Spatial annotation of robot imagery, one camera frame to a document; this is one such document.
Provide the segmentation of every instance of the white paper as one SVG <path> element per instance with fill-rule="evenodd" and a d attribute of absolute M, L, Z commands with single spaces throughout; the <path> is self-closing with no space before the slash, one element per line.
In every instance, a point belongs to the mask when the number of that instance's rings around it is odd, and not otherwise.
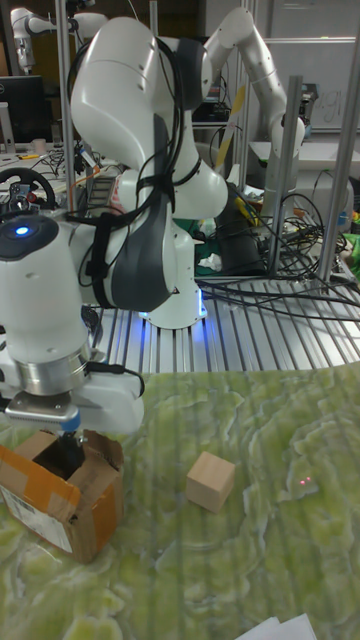
<path fill-rule="evenodd" d="M 269 618 L 237 640 L 316 640 L 316 636 L 304 613 L 282 624 L 277 618 Z"/>
<path fill-rule="evenodd" d="M 61 522 L 55 520 L 47 513 L 43 513 L 38 509 L 27 504 L 21 498 L 11 493 L 8 489 L 0 486 L 4 500 L 15 518 L 18 518 L 29 529 L 35 531 L 39 536 L 51 542 L 51 544 L 63 549 L 68 553 L 72 553 L 69 539 L 65 533 L 64 526 Z"/>
<path fill-rule="evenodd" d="M 263 640 L 266 636 L 266 632 L 272 631 L 275 627 L 279 627 L 280 622 L 277 618 L 269 618 L 262 622 L 254 629 L 247 631 L 240 638 L 236 640 Z"/>

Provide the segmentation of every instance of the metal pole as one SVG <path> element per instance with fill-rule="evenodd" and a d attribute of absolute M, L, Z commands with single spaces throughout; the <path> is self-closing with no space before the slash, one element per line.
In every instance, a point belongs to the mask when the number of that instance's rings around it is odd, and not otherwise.
<path fill-rule="evenodd" d="M 59 55 L 59 74 L 60 74 L 60 98 L 61 98 L 61 117 L 64 139 L 64 160 L 66 172 L 66 195 L 68 206 L 70 207 L 71 185 L 75 182 L 74 170 L 74 136 L 71 120 L 70 104 L 67 97 L 67 77 L 70 69 L 70 46 L 68 19 L 66 15 L 65 0 L 55 0 L 56 26 L 57 26 L 57 43 Z M 76 193 L 72 194 L 73 209 L 76 210 Z"/>
<path fill-rule="evenodd" d="M 302 76 L 290 76 L 279 164 L 279 179 L 274 202 L 273 234 L 271 236 L 269 249 L 268 268 L 271 276 L 276 275 L 280 260 L 280 243 L 278 238 L 282 235 L 286 211 L 285 207 L 282 206 L 282 200 L 287 195 L 290 187 L 302 83 Z"/>
<path fill-rule="evenodd" d="M 10 22 L 9 0 L 1 0 L 0 11 L 4 31 L 5 56 L 9 67 L 9 73 L 13 76 L 19 76 L 22 74 L 20 74 L 20 67 L 14 43 L 14 34 Z"/>
<path fill-rule="evenodd" d="M 159 35 L 157 0 L 150 0 L 150 29 L 154 36 Z"/>
<path fill-rule="evenodd" d="M 241 0 L 241 6 L 245 9 L 249 9 L 248 0 Z M 246 172 L 247 172 L 247 155 L 249 147 L 249 106 L 250 106 L 250 78 L 245 71 L 244 64 L 241 63 L 241 78 L 245 76 L 245 101 L 243 105 L 242 113 L 242 134 L 241 134 L 241 149 L 240 149 L 240 169 L 239 169 L 239 188 L 244 189 L 246 184 Z"/>
<path fill-rule="evenodd" d="M 354 149 L 356 129 L 360 115 L 360 22 L 354 48 L 354 56 L 350 69 L 349 86 L 346 96 L 344 119 L 341 129 L 339 149 L 336 158 L 334 180 L 331 189 L 329 217 L 326 223 L 325 235 L 320 255 L 317 275 L 328 281 L 335 256 L 338 236 L 338 219 L 342 212 L 350 164 Z"/>

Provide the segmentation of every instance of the blue led light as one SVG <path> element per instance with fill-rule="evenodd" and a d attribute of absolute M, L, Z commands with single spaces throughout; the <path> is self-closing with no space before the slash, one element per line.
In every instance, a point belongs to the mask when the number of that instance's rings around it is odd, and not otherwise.
<path fill-rule="evenodd" d="M 17 229 L 15 229 L 15 233 L 17 236 L 26 236 L 29 231 L 29 227 L 18 227 Z"/>

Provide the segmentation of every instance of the box flap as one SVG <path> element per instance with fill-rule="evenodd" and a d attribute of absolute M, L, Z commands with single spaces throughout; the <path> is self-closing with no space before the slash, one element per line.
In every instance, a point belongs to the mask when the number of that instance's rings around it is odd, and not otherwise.
<path fill-rule="evenodd" d="M 116 469 L 120 469 L 124 464 L 124 454 L 119 442 L 87 429 L 84 429 L 84 439 L 83 449 L 86 458 L 95 453 Z"/>
<path fill-rule="evenodd" d="M 81 511 L 85 506 L 91 507 L 118 476 L 119 471 L 99 455 L 89 452 L 82 466 L 69 478 L 71 484 L 81 491 L 81 500 L 76 511 Z"/>
<path fill-rule="evenodd" d="M 37 431 L 31 438 L 20 444 L 14 453 L 26 458 L 26 460 L 34 460 L 42 451 L 50 447 L 57 439 L 54 433 L 49 431 Z"/>
<path fill-rule="evenodd" d="M 0 445 L 0 484 L 5 488 L 11 486 L 14 490 L 12 472 L 20 472 L 21 477 L 25 477 L 25 488 L 19 490 L 17 495 L 35 509 L 48 512 L 61 521 L 68 520 L 75 512 L 81 497 L 78 487 Z"/>

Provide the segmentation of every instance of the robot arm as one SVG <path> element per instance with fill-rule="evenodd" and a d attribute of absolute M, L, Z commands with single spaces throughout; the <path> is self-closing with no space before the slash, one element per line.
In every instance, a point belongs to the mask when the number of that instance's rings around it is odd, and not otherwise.
<path fill-rule="evenodd" d="M 68 19 L 69 33 L 77 34 L 83 42 L 84 38 L 92 38 L 106 22 L 107 18 L 100 13 L 76 13 Z M 43 18 L 22 7 L 11 11 L 11 24 L 19 65 L 25 74 L 30 74 L 36 64 L 31 40 L 55 32 L 56 21 L 50 14 Z"/>
<path fill-rule="evenodd" d="M 9 391 L 10 385 L 16 398 L 14 380 L 18 380 L 21 393 L 36 396 L 40 404 L 44 396 L 56 403 L 56 394 L 71 394 L 68 406 L 80 407 L 83 419 L 96 415 L 97 428 L 116 422 L 118 415 L 120 431 L 126 430 L 126 422 L 131 429 L 139 425 L 142 405 L 136 379 L 121 380 L 116 387 L 110 374 L 103 383 L 97 373 L 88 375 L 90 355 L 78 283 L 85 285 L 82 292 L 89 293 L 86 302 L 97 299 L 105 307 L 146 312 L 168 299 L 180 299 L 171 293 L 185 272 L 190 273 L 189 282 L 193 279 L 193 246 L 187 236 L 190 262 L 182 262 L 176 244 L 181 234 L 173 215 L 213 217 L 227 200 L 225 181 L 196 162 L 192 95 L 202 100 L 234 45 L 241 49 L 262 100 L 278 159 L 286 98 L 271 56 L 245 10 L 232 12 L 205 50 L 186 42 L 180 47 L 177 41 L 157 41 L 145 25 L 129 18 L 108 22 L 94 37 L 75 82 L 72 116 L 93 148 L 131 167 L 135 178 L 129 188 L 129 208 L 134 211 L 118 218 L 103 213 L 100 219 L 75 227 L 49 220 L 50 228 L 44 219 L 40 222 L 41 217 L 0 227 L 0 298 L 6 301 L 0 322 L 8 335 L 7 350 L 0 354 L 8 358 L 4 368 L 0 366 L 5 370 L 0 389 Z M 172 66 L 174 51 L 178 63 Z M 298 130 L 300 139 L 302 123 Z M 38 223 L 41 229 L 33 228 Z M 11 259 L 9 251 L 16 254 Z M 184 273 L 176 273 L 178 265 Z M 194 282 L 191 286 L 194 299 Z M 115 388 L 123 389 L 123 395 Z M 112 401 L 106 395 L 109 389 L 114 389 Z M 20 412 L 23 401 L 21 397 Z M 128 407 L 130 417 L 120 422 L 122 406 Z"/>
<path fill-rule="evenodd" d="M 246 72 L 260 102 L 271 141 L 263 213 L 272 216 L 284 132 L 282 119 L 286 111 L 286 94 L 277 75 L 270 51 L 256 29 L 252 15 L 240 7 L 226 16 L 219 28 L 205 43 L 205 48 L 213 63 L 213 78 L 217 76 L 235 46 L 240 52 Z M 304 135 L 304 123 L 298 118 L 292 166 L 292 189 L 296 186 L 299 151 Z"/>

